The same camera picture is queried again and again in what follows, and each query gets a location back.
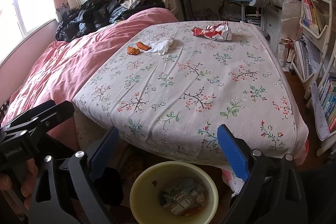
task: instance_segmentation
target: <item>hand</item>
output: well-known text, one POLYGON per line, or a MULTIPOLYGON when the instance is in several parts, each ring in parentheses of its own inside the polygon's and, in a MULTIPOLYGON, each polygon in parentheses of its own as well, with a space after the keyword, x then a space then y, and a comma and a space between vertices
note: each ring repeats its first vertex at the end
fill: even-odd
MULTIPOLYGON (((27 209, 29 209, 30 200, 31 200, 31 194, 34 190, 35 181, 38 174, 38 168, 35 165, 34 159, 27 160, 27 178, 21 185, 21 193, 26 198, 24 201, 24 205, 27 209)), ((8 195, 8 193, 4 192, 4 190, 9 190, 12 187, 11 179, 8 175, 0 173, 0 190, 3 193, 4 197, 6 198, 9 206, 12 208, 14 213, 17 215, 23 214, 21 209, 15 204, 15 202, 12 200, 12 198, 8 195)))

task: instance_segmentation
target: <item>metal screw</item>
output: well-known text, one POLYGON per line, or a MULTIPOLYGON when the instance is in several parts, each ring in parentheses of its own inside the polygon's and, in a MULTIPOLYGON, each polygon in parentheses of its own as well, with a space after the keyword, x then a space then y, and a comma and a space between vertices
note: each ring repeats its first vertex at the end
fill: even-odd
POLYGON ((291 154, 286 154, 285 158, 286 160, 289 160, 289 161, 293 160, 293 156, 291 154))
POLYGON ((261 151, 258 149, 253 149, 252 150, 252 155, 256 156, 256 157, 260 157, 261 156, 261 151))
POLYGON ((76 158, 81 158, 82 156, 84 156, 84 152, 83 151, 78 151, 75 154, 76 158))
POLYGON ((45 161, 45 162, 49 162, 49 161, 51 161, 51 156, 46 156, 46 157, 44 158, 44 161, 45 161))

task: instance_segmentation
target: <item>yellow trash can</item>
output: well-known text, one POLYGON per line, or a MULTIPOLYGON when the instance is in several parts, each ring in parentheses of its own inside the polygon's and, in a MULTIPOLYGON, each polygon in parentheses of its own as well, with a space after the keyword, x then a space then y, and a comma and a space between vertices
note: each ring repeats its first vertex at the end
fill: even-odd
POLYGON ((218 206, 218 191, 211 177, 195 165, 166 161, 146 169, 134 182, 130 206, 139 224, 208 224, 218 206), (162 191, 185 177, 197 178, 207 189, 207 206, 194 216, 175 216, 159 204, 162 191))

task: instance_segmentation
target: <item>crumpled wrapper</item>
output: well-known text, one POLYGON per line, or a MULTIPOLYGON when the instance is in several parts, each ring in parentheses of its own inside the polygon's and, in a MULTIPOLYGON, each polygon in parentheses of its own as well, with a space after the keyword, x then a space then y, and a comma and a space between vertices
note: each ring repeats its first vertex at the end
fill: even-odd
POLYGON ((232 39, 231 29, 229 28, 227 21, 224 21, 219 25, 208 25, 205 30, 194 27, 192 32, 196 37, 206 37, 217 41, 230 41, 232 39))

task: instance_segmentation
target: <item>pink cloth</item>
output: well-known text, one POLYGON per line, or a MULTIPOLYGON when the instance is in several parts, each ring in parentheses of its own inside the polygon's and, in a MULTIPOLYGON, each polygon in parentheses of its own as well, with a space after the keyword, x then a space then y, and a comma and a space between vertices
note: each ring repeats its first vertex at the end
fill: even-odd
MULTIPOLYGON (((177 19, 169 10, 152 8, 70 43, 52 42, 35 62, 23 85, 12 95, 3 124, 50 99, 56 104, 72 101, 93 73, 137 33, 151 25, 171 22, 177 19)), ((74 121, 69 120, 49 134, 76 150, 79 146, 75 132, 74 121)))

